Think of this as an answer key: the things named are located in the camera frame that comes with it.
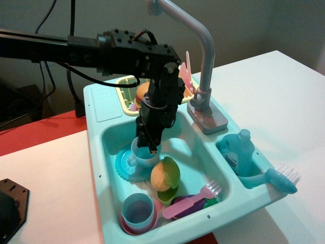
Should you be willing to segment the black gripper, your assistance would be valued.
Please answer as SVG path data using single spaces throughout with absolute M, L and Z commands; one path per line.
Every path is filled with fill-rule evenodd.
M 137 147 L 147 147 L 150 153 L 157 153 L 164 129 L 171 128 L 176 120 L 178 105 L 156 105 L 145 93 L 141 102 L 140 116 L 136 119 Z

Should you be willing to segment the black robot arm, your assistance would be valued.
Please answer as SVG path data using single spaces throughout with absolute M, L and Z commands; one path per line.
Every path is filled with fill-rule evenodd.
M 157 153 L 163 130 L 173 126 L 185 90 L 178 77 L 178 55 L 171 46 L 158 44 L 152 33 L 144 38 L 141 33 L 115 29 L 90 39 L 2 29 L 1 57 L 54 62 L 71 71 L 95 68 L 104 76 L 132 75 L 137 81 L 149 79 L 136 120 L 136 136 L 137 146 L 147 147 L 153 154 Z

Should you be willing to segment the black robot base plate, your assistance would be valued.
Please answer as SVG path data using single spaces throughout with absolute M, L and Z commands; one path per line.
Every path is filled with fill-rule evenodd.
M 1 243 L 8 243 L 26 222 L 29 193 L 8 178 L 1 180 Z

